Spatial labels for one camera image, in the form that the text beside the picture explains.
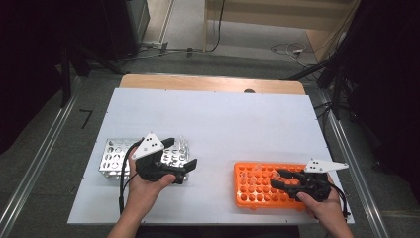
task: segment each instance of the hand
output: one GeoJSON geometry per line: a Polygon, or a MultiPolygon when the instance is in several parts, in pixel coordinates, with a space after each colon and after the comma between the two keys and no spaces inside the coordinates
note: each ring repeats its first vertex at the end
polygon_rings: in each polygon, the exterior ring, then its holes
{"type": "Polygon", "coordinates": [[[117,224],[108,237],[135,237],[142,219],[149,213],[155,204],[160,192],[176,179],[174,175],[166,175],[156,182],[146,181],[140,178],[136,172],[136,164],[131,159],[137,148],[129,155],[130,177],[129,196],[127,205],[120,216],[117,224]]]}
{"type": "MultiPolygon", "coordinates": [[[[328,176],[328,181],[333,183],[330,176],[328,176]]],[[[333,237],[353,237],[343,216],[340,197],[334,189],[331,189],[328,198],[322,202],[314,200],[305,192],[299,192],[296,195],[306,205],[309,216],[317,218],[333,237]]]]}

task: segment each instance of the gray floor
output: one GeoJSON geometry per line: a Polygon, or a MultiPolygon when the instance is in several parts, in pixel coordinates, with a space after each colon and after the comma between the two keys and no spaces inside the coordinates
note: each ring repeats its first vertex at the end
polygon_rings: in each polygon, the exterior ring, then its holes
{"type": "MultiPolygon", "coordinates": [[[[172,20],[176,19],[176,16],[172,15],[171,18],[172,20]]],[[[165,39],[172,44],[170,45],[172,48],[184,47],[180,45],[182,41],[178,43],[175,38],[171,37],[172,33],[170,31],[173,27],[171,28],[170,24],[165,39]]],[[[260,35],[262,39],[264,34],[269,34],[269,32],[262,33],[260,35]]],[[[179,32],[173,35],[182,36],[179,32]]],[[[301,35],[296,41],[293,39],[292,42],[289,41],[290,36],[287,36],[287,34],[282,34],[282,36],[277,37],[278,44],[307,41],[304,35],[301,35]]],[[[197,45],[197,42],[186,45],[186,47],[200,47],[194,44],[197,45]]],[[[254,38],[248,44],[243,44],[250,51],[252,51],[252,48],[258,48],[255,46],[254,38]]],[[[270,47],[258,50],[261,54],[258,54],[257,58],[253,54],[235,55],[238,53],[236,48],[230,48],[228,44],[223,42],[221,42],[220,47],[218,50],[221,50],[221,52],[215,52],[212,55],[194,54],[188,58],[186,54],[180,53],[147,59],[131,59],[127,62],[120,62],[118,65],[131,73],[173,73],[261,79],[286,78],[302,69],[301,65],[290,60],[288,56],[278,56],[278,54],[273,53],[270,47]],[[276,59],[273,59],[269,54],[276,56],[276,59]]],[[[313,59],[308,59],[307,63],[313,63],[313,59]]],[[[315,73],[300,80],[314,105],[322,103],[320,90],[313,81],[314,76],[318,75],[319,73],[315,73]]],[[[74,106],[15,222],[10,237],[104,237],[111,229],[111,226],[66,224],[112,91],[115,87],[118,87],[121,75],[115,75],[107,69],[97,67],[91,72],[89,78],[81,78],[81,80],[82,85],[74,106]],[[85,122],[86,114],[80,112],[80,109],[93,111],[84,129],[81,127],[85,122]]],[[[12,148],[0,155],[0,179],[3,181],[0,184],[1,208],[4,208],[7,204],[10,195],[21,181],[42,144],[44,136],[49,131],[59,110],[60,97],[59,92],[26,127],[12,148]]],[[[363,130],[357,123],[351,122],[347,118],[346,112],[343,112],[342,116],[342,123],[355,156],[382,214],[390,237],[420,237],[418,235],[420,231],[418,227],[420,207],[407,182],[396,175],[371,169],[375,158],[370,151],[363,130]]],[[[342,151],[328,125],[326,131],[333,157],[337,161],[343,161],[342,151]]],[[[355,237],[374,237],[349,172],[339,172],[339,176],[344,189],[350,195],[349,204],[356,220],[356,224],[351,226],[355,237]]],[[[222,228],[202,227],[202,230],[206,237],[223,237],[222,228]]],[[[318,225],[299,226],[299,230],[301,237],[325,237],[325,231],[318,225]]]]}

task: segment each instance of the person's right hand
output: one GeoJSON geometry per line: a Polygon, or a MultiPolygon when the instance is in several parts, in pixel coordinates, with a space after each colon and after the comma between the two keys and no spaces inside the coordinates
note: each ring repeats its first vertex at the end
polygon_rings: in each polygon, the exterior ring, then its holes
{"type": "Polygon", "coordinates": [[[306,205],[309,216],[318,219],[333,237],[353,237],[343,216],[340,197],[333,188],[328,198],[322,202],[314,200],[305,192],[299,192],[296,195],[306,205]]]}

